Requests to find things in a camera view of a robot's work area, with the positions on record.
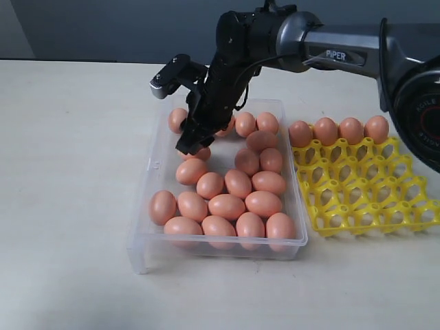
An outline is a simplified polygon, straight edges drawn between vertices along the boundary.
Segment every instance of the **plastic egg tray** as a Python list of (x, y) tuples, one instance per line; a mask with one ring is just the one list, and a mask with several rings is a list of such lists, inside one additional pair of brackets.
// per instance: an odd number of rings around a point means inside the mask
[(396, 137), (383, 144), (365, 137), (356, 145), (339, 139), (331, 146), (312, 140), (293, 151), (312, 228), (323, 237), (440, 224), (440, 201), (428, 198), (426, 178), (413, 173), (411, 156), (399, 154)]

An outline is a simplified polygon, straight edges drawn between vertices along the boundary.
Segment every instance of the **egg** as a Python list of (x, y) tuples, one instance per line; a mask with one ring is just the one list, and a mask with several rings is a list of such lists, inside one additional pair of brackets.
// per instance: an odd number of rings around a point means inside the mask
[[(164, 226), (164, 234), (167, 235), (203, 235), (201, 226), (194, 220), (185, 217), (169, 219)], [(197, 241), (171, 241), (179, 248), (193, 248)]]
[(245, 199), (252, 192), (248, 175), (240, 170), (229, 170), (225, 175), (226, 189), (231, 195)]
[(246, 138), (246, 145), (250, 150), (260, 153), (267, 148), (276, 148), (278, 138), (268, 131), (255, 131)]
[(180, 124), (186, 119), (187, 116), (188, 112), (184, 108), (176, 108), (172, 110), (168, 116), (169, 129), (173, 133), (180, 134), (182, 132), (180, 129)]
[(156, 192), (151, 197), (148, 205), (148, 215), (151, 221), (158, 226), (163, 226), (169, 219), (174, 217), (176, 210), (176, 198), (167, 190)]
[[(236, 233), (238, 237), (264, 237), (265, 228), (264, 223), (261, 218), (252, 213), (243, 213), (239, 219), (236, 221)], [(252, 243), (241, 243), (241, 246), (246, 250), (255, 250), (260, 245)]]
[(384, 143), (388, 138), (390, 126), (388, 120), (382, 115), (375, 115), (365, 124), (364, 135), (372, 138), (374, 143)]
[(191, 158), (199, 158), (200, 160), (203, 160), (206, 162), (211, 157), (211, 149), (209, 149), (209, 147), (200, 149), (200, 151), (198, 153), (196, 153), (195, 155), (191, 155), (190, 153), (185, 155), (184, 153), (182, 153), (180, 151), (178, 151), (178, 153), (179, 153), (179, 156), (183, 160), (189, 160)]
[(270, 112), (262, 112), (256, 117), (256, 126), (259, 131), (268, 131), (273, 134), (278, 133), (279, 123)]
[(263, 171), (281, 173), (283, 169), (283, 156), (275, 148), (264, 149), (260, 154), (260, 168)]
[(223, 192), (224, 186), (224, 179), (220, 174), (208, 172), (197, 182), (196, 191), (204, 199), (212, 199)]
[(234, 117), (234, 115), (232, 115), (231, 120), (229, 121), (229, 124), (228, 124), (228, 127), (226, 128), (226, 130), (225, 131), (218, 131), (217, 133), (215, 133), (215, 135), (220, 138), (224, 138), (226, 135), (228, 135), (229, 133), (232, 132), (232, 130), (234, 129), (234, 125), (235, 125), (235, 117)]
[(220, 194), (208, 202), (208, 209), (212, 215), (218, 215), (226, 220), (235, 221), (245, 212), (246, 207), (237, 196)]
[(338, 139), (338, 127), (332, 119), (324, 117), (314, 124), (313, 135), (323, 146), (331, 146)]
[[(269, 239), (294, 239), (296, 229), (294, 221), (284, 213), (273, 214), (266, 223), (266, 236)], [(288, 245), (270, 244), (275, 252), (282, 252)]]
[(256, 130), (255, 117), (249, 112), (240, 113), (235, 119), (235, 131), (242, 138), (247, 138), (249, 134)]
[(298, 120), (289, 126), (290, 145), (295, 148), (304, 148), (313, 140), (313, 133), (309, 124)]
[(339, 137), (346, 139), (348, 144), (358, 144), (364, 138), (361, 122), (356, 118), (345, 118), (339, 124)]
[(196, 184), (203, 174), (208, 172), (206, 163), (199, 158), (191, 158), (181, 163), (176, 171), (176, 180), (180, 184), (190, 186)]
[(259, 156), (247, 148), (236, 153), (234, 164), (237, 170), (243, 171), (249, 176), (254, 175), (260, 169)]
[(203, 198), (193, 191), (184, 191), (177, 198), (177, 207), (183, 217), (202, 222), (208, 215), (208, 206)]
[(251, 192), (245, 199), (247, 209), (263, 218), (281, 212), (283, 205), (275, 194), (268, 191)]
[[(228, 220), (217, 215), (206, 217), (201, 223), (201, 227), (206, 236), (235, 237), (237, 235), (234, 226)], [(229, 250), (234, 247), (231, 242), (209, 242), (209, 244), (219, 250)]]
[(252, 177), (252, 185), (255, 190), (268, 191), (281, 196), (286, 191), (286, 181), (278, 173), (264, 170)]

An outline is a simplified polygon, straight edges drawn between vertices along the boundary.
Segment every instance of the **white table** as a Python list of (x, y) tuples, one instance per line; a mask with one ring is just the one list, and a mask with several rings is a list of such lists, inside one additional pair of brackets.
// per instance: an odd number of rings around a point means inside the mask
[[(125, 243), (158, 65), (0, 61), (0, 329), (438, 329), (440, 238), (322, 239), (294, 262), (135, 275)], [(289, 120), (380, 113), (374, 80), (264, 69)], [(415, 162), (440, 197), (440, 175)]]

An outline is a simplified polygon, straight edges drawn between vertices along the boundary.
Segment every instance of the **yellow egg tray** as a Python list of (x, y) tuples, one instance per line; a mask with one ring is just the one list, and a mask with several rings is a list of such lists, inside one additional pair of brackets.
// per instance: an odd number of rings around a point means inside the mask
[(397, 137), (356, 145), (341, 138), (331, 146), (312, 140), (293, 152), (312, 228), (323, 237), (440, 224), (440, 201), (427, 197), (426, 178), (414, 175), (411, 156), (399, 154)]

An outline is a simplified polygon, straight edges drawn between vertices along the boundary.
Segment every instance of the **robotic arm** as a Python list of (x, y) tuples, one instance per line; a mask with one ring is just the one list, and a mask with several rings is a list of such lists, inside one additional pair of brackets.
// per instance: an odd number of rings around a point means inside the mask
[(159, 99), (181, 85), (190, 90), (176, 146), (182, 153), (194, 155), (226, 129), (262, 67), (340, 70), (376, 79), (381, 110), (410, 151), (440, 173), (440, 24), (323, 25), (295, 5), (266, 0), (253, 12), (223, 14), (216, 40), (209, 69), (179, 54), (150, 82)]

